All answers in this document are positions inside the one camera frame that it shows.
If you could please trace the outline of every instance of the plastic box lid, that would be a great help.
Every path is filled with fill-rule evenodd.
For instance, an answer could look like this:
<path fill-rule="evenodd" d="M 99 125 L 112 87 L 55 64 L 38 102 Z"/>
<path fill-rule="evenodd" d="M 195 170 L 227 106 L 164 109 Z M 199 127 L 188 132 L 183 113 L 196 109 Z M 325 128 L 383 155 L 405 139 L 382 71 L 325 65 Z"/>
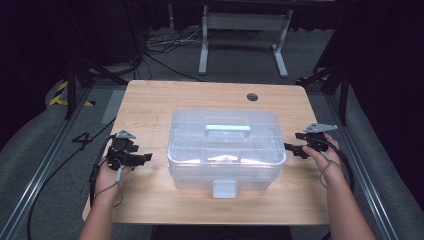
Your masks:
<path fill-rule="evenodd" d="M 168 162 L 177 188 L 263 189 L 285 160 L 272 112 L 180 109 L 172 116 Z"/>

